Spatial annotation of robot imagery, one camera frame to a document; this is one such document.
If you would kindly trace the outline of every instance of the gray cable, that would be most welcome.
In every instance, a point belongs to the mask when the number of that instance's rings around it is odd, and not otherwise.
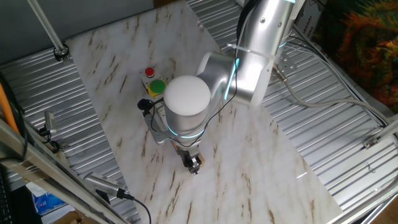
[[[285,85],[288,89],[288,91],[290,92],[290,94],[301,104],[303,104],[304,106],[307,107],[312,107],[312,108],[319,108],[319,107],[324,107],[324,106],[330,106],[330,105],[334,105],[336,103],[354,103],[357,104],[359,106],[363,106],[367,109],[369,109],[370,111],[372,111],[375,115],[377,115],[378,117],[380,117],[384,122],[386,122],[387,124],[391,124],[391,122],[389,121],[388,118],[386,118],[380,111],[378,111],[376,108],[374,108],[373,106],[364,103],[362,101],[359,100],[352,100],[352,99],[341,99],[341,100],[332,100],[332,101],[327,101],[324,103],[308,103],[306,101],[303,101],[302,99],[300,99],[296,93],[293,91],[292,87],[285,82]]]

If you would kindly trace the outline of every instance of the orange pole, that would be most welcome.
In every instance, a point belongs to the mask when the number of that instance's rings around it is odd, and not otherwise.
[[[8,125],[18,134],[18,127],[17,124],[15,123],[14,115],[11,110],[11,106],[8,102],[6,93],[4,92],[4,89],[2,88],[2,85],[0,84],[0,104],[2,106],[2,109],[4,111],[4,115],[6,117],[6,121]]]

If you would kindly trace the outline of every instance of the corrugated metal surface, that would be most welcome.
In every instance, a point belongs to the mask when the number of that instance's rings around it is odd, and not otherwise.
[[[44,111],[55,112],[58,132],[53,139],[68,144],[64,152],[73,171],[82,178],[94,171],[124,182],[72,60],[60,63],[50,49],[3,65],[0,71],[25,109],[26,119],[36,128],[44,125]],[[10,172],[9,176],[13,187],[20,185],[19,175]],[[123,217],[141,222],[132,201],[110,200]]]
[[[224,52],[226,43],[236,42],[241,8],[234,0],[191,0],[188,4]],[[289,75],[289,83],[304,100],[316,103],[354,97],[316,57],[294,50],[287,53],[298,68]],[[367,200],[397,176],[398,150],[392,140],[370,150],[362,145],[381,130],[362,107],[342,103],[306,108],[295,102],[273,78],[265,107],[343,210]]]

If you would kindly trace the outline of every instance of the power cord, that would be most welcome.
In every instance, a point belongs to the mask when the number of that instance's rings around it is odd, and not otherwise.
[[[299,49],[296,49],[296,48],[294,48],[294,47],[290,47],[290,46],[287,46],[287,45],[286,45],[285,47],[287,47],[287,48],[289,48],[289,49],[296,50],[296,51],[298,51],[298,52],[302,52],[302,53],[306,53],[306,54],[310,54],[310,55],[315,56],[316,58],[320,59],[323,63],[325,63],[327,66],[329,66],[329,67],[334,71],[334,73],[336,73],[336,71],[334,70],[334,68],[333,68],[332,66],[330,66],[329,63],[328,63],[326,60],[320,58],[318,55],[313,54],[313,53],[311,53],[311,52],[306,52],[306,51],[303,51],[303,50],[299,50]],[[371,105],[369,105],[369,104],[367,104],[367,103],[364,103],[364,102],[362,102],[362,101],[359,101],[359,100],[352,100],[352,99],[341,99],[341,100],[327,101],[327,102],[324,102],[324,103],[309,103],[309,102],[306,102],[306,101],[303,101],[302,99],[300,99],[300,98],[297,96],[297,94],[293,91],[292,87],[291,87],[287,82],[284,82],[284,84],[286,85],[286,87],[287,87],[288,91],[290,92],[290,94],[291,94],[299,103],[303,104],[304,106],[312,107],[312,108],[319,108],[319,107],[325,107],[325,106],[334,105],[334,104],[336,104],[336,103],[353,103],[353,104],[357,104],[357,105],[359,105],[359,106],[363,106],[363,107],[369,109],[369,110],[370,110],[372,113],[374,113],[376,116],[378,116],[378,117],[380,117],[382,120],[384,120],[385,123],[391,124],[391,122],[389,121],[389,119],[388,119],[387,117],[385,117],[379,110],[377,110],[375,107],[373,107],[373,106],[371,106]]]
[[[135,202],[137,202],[138,204],[142,205],[142,206],[144,207],[144,209],[147,210],[148,217],[149,217],[149,224],[152,224],[152,218],[151,218],[151,216],[150,216],[149,209],[144,205],[144,203],[140,202],[139,200],[137,200],[137,199],[136,199],[135,197],[133,197],[132,195],[126,194],[126,193],[125,193],[125,190],[123,190],[123,189],[121,189],[121,188],[118,189],[118,192],[117,192],[117,194],[116,194],[116,197],[117,197],[117,198],[120,198],[120,199],[124,199],[124,198],[125,198],[125,199],[129,199],[129,200],[135,201]]]
[[[138,204],[142,205],[142,206],[144,207],[144,209],[147,210],[148,217],[149,217],[149,224],[152,223],[152,218],[150,217],[149,209],[144,205],[144,203],[138,201],[135,197],[133,197],[133,196],[131,196],[131,195],[129,195],[129,194],[124,194],[123,197],[126,198],[126,199],[129,199],[129,200],[135,201],[135,202],[137,202]]]
[[[149,113],[149,110],[152,108],[152,119],[150,120],[150,128],[157,133],[157,130],[154,129],[153,123],[155,119],[155,105],[163,101],[163,98],[153,102],[152,100],[142,99],[138,102],[137,106],[140,110],[144,111],[144,116]]]

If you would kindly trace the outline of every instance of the metal rod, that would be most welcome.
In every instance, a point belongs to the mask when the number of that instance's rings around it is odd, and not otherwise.
[[[379,205],[377,208],[373,210],[373,212],[365,218],[365,220],[362,221],[361,224],[368,224],[372,223],[372,221],[397,197],[397,195],[394,195],[390,200],[382,203]]]
[[[63,46],[61,40],[59,39],[57,33],[55,33],[54,29],[52,28],[47,16],[45,16],[43,9],[40,7],[37,0],[27,0],[27,2],[32,7],[32,10],[35,12],[37,18],[39,19],[40,23],[42,24],[44,30],[46,31],[47,35],[49,36],[50,40],[52,41],[54,47],[59,51],[63,52],[65,47]]]

